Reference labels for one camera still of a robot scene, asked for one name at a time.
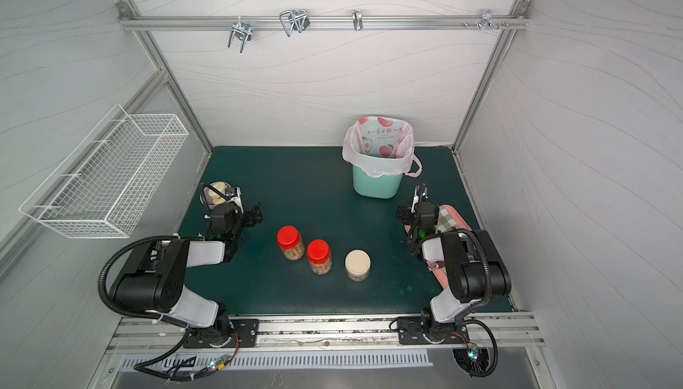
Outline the beige lid glass peanut jar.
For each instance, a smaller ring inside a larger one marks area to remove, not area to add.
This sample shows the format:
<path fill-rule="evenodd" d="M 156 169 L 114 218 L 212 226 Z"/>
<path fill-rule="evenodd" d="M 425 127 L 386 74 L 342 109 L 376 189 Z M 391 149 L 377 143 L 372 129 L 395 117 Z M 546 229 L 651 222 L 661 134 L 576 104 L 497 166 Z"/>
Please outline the beige lid glass peanut jar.
<path fill-rule="evenodd" d="M 371 269 L 371 259 L 364 250 L 352 250 L 345 257 L 345 270 L 350 280 L 363 282 L 366 280 Z"/>

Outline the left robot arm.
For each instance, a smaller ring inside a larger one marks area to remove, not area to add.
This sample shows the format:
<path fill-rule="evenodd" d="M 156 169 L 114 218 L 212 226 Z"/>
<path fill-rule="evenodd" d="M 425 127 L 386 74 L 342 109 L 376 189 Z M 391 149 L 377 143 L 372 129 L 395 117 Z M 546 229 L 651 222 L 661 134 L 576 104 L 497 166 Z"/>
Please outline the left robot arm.
<path fill-rule="evenodd" d="M 227 307 L 187 288 L 187 270 L 229 263 L 242 232 L 263 221 L 261 207 L 243 211 L 234 202 L 210 209 L 209 237 L 151 236 L 115 253 L 101 270 L 97 289 L 108 309 L 122 316 L 168 323 L 185 330 L 183 347 L 254 347 L 259 321 L 232 319 Z"/>

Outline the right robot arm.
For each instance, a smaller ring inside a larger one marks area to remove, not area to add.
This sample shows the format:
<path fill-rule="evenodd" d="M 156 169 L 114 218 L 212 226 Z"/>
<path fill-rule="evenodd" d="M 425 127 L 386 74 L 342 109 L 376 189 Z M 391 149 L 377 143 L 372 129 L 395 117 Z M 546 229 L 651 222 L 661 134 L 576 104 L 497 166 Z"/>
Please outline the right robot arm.
<path fill-rule="evenodd" d="M 412 201 L 400 205 L 398 219 L 407 232 L 407 250 L 428 266 L 442 287 L 421 312 L 417 329 L 428 343 L 466 334 L 468 316 L 496 298 L 509 296 L 512 278 L 486 230 L 475 230 L 450 205 L 437 205 L 425 184 L 414 188 Z"/>

